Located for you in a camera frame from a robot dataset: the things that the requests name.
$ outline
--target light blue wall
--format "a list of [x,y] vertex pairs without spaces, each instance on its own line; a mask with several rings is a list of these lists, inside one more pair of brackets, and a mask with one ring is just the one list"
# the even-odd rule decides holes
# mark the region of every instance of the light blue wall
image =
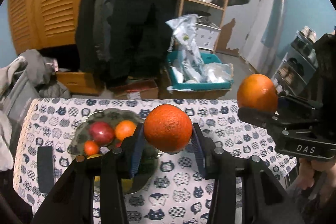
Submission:
[[17,57],[9,30],[7,0],[0,5],[0,47],[0,68],[3,68]]
[[286,15],[277,56],[282,59],[297,30],[305,25],[317,38],[330,33],[336,25],[336,11],[329,0],[286,0]]

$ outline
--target bolt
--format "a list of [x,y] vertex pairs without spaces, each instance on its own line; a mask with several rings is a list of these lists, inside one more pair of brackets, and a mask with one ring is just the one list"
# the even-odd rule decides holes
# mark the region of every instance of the bolt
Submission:
[[83,160],[85,160],[85,156],[83,155],[79,155],[76,157],[76,162],[82,162]]
[[116,147],[113,149],[112,153],[113,154],[119,154],[123,151],[123,149],[121,147]]
[[219,148],[219,147],[217,147],[217,148],[214,149],[214,152],[215,152],[216,154],[221,155],[221,154],[224,153],[224,149],[223,149],[223,148]]
[[257,156],[257,155],[253,155],[253,156],[251,157],[251,159],[252,159],[254,162],[260,162],[260,160],[261,160],[261,158],[260,158],[259,156]]

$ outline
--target wooden drawer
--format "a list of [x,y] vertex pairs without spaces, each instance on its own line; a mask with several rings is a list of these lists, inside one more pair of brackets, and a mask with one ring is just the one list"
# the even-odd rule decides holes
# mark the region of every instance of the wooden drawer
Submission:
[[57,80],[64,84],[71,93],[99,95],[103,83],[86,72],[57,72]]

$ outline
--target lace trim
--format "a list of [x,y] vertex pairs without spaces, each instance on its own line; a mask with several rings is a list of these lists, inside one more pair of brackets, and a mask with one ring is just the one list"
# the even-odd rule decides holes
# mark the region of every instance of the lace trim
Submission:
[[17,143],[16,148],[16,156],[15,156],[15,162],[14,162],[14,172],[13,172],[13,188],[16,192],[18,192],[19,183],[20,183],[20,172],[21,172],[21,162],[23,161],[22,155],[24,153],[25,149],[25,143],[26,143],[26,136],[29,131],[29,124],[31,121],[31,117],[33,113],[35,112],[34,109],[36,105],[39,103],[39,99],[34,99],[28,109],[27,115],[25,117],[25,120],[22,125],[19,141]]

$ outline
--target teal plastic basket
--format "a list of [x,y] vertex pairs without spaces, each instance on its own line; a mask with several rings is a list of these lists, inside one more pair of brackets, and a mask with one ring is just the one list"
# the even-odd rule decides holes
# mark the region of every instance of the teal plastic basket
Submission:
[[[168,53],[167,55],[167,70],[169,72],[169,77],[171,84],[173,86],[173,89],[177,90],[230,90],[233,84],[233,80],[231,82],[226,83],[197,83],[197,84],[187,84],[177,83],[175,74],[173,73],[171,69],[171,64],[174,63],[174,60],[177,58],[178,51],[173,51]],[[208,53],[201,53],[201,57],[205,64],[209,63],[222,63],[221,60],[215,55],[215,54],[208,54]]]

